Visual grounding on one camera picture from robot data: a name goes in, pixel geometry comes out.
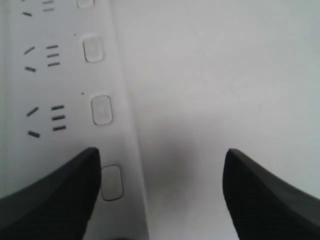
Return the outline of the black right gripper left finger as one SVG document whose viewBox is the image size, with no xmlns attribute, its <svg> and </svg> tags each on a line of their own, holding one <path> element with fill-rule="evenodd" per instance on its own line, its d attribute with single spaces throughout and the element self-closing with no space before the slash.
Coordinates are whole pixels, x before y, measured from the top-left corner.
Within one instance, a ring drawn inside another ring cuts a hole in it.
<svg viewBox="0 0 320 240">
<path fill-rule="evenodd" d="M 83 239 L 100 187 L 100 153 L 89 147 L 46 177 L 0 200 L 0 238 Z"/>
</svg>

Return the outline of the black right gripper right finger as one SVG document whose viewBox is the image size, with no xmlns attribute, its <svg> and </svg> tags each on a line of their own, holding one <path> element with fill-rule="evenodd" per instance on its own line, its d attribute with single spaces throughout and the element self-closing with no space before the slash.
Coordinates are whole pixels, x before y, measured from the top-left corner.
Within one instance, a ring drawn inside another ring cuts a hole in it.
<svg viewBox="0 0 320 240">
<path fill-rule="evenodd" d="M 318 240 L 320 200 L 238 149 L 225 156 L 222 191 L 241 240 Z"/>
</svg>

